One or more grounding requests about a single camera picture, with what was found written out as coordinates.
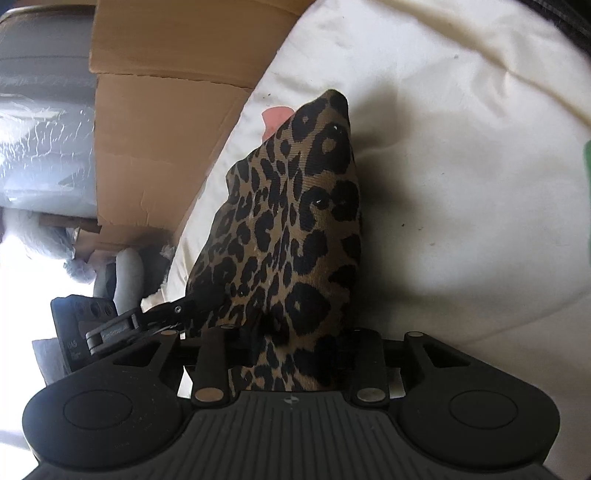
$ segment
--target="metal pin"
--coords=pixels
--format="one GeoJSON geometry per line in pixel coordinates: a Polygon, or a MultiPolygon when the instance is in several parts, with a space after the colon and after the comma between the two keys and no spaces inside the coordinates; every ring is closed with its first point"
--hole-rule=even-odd
{"type": "Polygon", "coordinates": [[[362,388],[357,392],[357,398],[365,403],[376,403],[386,398],[383,390],[374,387],[362,388]]]}
{"type": "Polygon", "coordinates": [[[223,399],[223,391],[215,387],[200,388],[195,392],[195,398],[204,403],[211,403],[223,399]]]}

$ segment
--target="black rubber pad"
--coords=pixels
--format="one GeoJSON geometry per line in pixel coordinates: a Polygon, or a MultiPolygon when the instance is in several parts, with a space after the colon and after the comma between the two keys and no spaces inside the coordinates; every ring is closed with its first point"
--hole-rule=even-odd
{"type": "Polygon", "coordinates": [[[350,406],[338,392],[242,392],[198,411],[165,452],[112,472],[41,464],[28,480],[552,480],[530,465],[470,473],[439,465],[407,445],[382,411],[350,406]]]}

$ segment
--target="leopard print fabric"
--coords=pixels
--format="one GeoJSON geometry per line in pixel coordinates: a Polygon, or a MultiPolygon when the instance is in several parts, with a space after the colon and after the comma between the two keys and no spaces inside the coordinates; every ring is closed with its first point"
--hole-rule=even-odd
{"type": "Polygon", "coordinates": [[[258,318],[253,366],[231,370],[233,390],[333,386],[335,338],[361,254],[349,138],[347,100],[328,90],[226,175],[229,197],[187,293],[211,283],[228,292],[201,332],[258,318]]]}

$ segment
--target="pink object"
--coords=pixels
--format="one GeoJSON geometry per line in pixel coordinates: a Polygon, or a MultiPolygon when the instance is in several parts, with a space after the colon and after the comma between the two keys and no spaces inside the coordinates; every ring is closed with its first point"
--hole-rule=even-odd
{"type": "Polygon", "coordinates": [[[274,106],[262,113],[262,120],[265,122],[265,133],[262,135],[263,142],[285,123],[295,112],[288,106],[274,106]]]}

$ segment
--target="cardboard box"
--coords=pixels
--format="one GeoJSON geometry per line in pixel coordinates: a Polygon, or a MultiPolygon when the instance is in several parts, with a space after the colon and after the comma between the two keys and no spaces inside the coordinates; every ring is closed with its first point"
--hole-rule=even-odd
{"type": "Polygon", "coordinates": [[[178,239],[250,92],[310,3],[99,0],[90,70],[101,243],[178,239]]]}

